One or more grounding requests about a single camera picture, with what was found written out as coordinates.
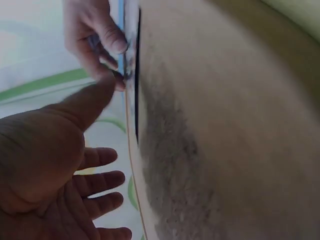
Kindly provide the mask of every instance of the fingernail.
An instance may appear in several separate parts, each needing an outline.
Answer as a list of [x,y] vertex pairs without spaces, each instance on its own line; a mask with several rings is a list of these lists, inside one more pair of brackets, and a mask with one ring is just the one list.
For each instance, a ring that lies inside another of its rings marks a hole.
[[111,47],[115,53],[121,54],[127,50],[128,44],[126,41],[118,39],[112,44]]
[[119,229],[121,231],[121,233],[124,235],[125,239],[126,240],[131,240],[132,238],[132,232],[129,228],[126,228],[126,227],[121,227]]
[[112,192],[109,194],[109,197],[111,198],[113,205],[116,207],[120,207],[124,202],[124,197],[119,192]]

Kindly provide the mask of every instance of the finger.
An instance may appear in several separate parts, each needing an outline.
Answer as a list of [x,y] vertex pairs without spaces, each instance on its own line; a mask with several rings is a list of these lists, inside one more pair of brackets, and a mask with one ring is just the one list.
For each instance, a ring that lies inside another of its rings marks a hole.
[[79,170],[104,166],[114,162],[118,158],[116,150],[109,147],[86,147],[84,158],[78,168]]
[[110,171],[90,175],[74,175],[72,183],[83,198],[103,191],[114,189],[125,182],[121,171]]
[[115,78],[120,78],[121,75],[119,73],[111,73],[111,75],[74,93],[61,103],[44,108],[56,110],[80,130],[85,131],[112,99],[115,91]]
[[107,50],[105,50],[105,48],[102,46],[102,44],[100,43],[98,46],[98,52],[99,52],[99,56],[100,58],[102,58],[107,64],[109,64],[109,66],[113,69],[118,69],[118,61],[115,60],[109,53]]
[[101,240],[131,240],[132,232],[129,228],[98,228]]
[[94,30],[99,35],[103,47],[115,54],[124,53],[128,48],[125,34],[108,14],[99,15],[94,21]]
[[124,197],[119,192],[109,193],[96,198],[83,199],[83,205],[92,220],[117,209],[123,202]]

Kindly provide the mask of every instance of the palm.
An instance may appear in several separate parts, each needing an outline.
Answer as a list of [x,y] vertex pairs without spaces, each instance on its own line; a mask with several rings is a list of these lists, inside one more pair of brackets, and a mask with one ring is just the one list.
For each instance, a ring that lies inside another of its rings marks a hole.
[[113,90],[95,84],[60,104],[0,120],[0,239],[131,239],[126,228],[93,224],[122,204],[120,193],[88,198],[123,184],[124,174],[74,175],[117,159],[111,148],[85,148],[83,136]]

